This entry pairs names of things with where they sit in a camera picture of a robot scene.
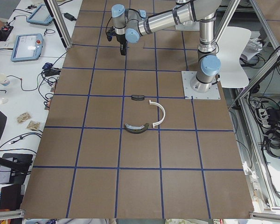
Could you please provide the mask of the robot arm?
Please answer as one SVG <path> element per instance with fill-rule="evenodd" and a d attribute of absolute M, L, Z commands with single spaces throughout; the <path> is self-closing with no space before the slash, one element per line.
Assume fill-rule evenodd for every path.
<path fill-rule="evenodd" d="M 127 44 L 137 43 L 142 36 L 188 21 L 199 22 L 199 69 L 191 79 L 190 86 L 196 92 L 205 93 L 212 86 L 213 79 L 221 68 L 215 40 L 216 10 L 220 5 L 219 0 L 178 0 L 172 9 L 147 15 L 144 10 L 116 4 L 111 9 L 113 26 L 106 31 L 106 37 L 108 41 L 116 37 L 120 43 L 120 53 L 124 56 Z"/>

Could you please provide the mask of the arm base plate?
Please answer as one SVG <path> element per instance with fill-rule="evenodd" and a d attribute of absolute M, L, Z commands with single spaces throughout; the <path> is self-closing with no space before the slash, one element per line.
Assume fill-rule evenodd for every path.
<path fill-rule="evenodd" d="M 182 71 L 182 85 L 185 99 L 220 100 L 215 76 L 208 84 L 196 79 L 196 71 Z"/>
<path fill-rule="evenodd" d="M 187 21 L 180 25 L 175 25 L 175 30 L 199 32 L 199 30 L 200 30 L 199 22 L 198 21 Z"/>

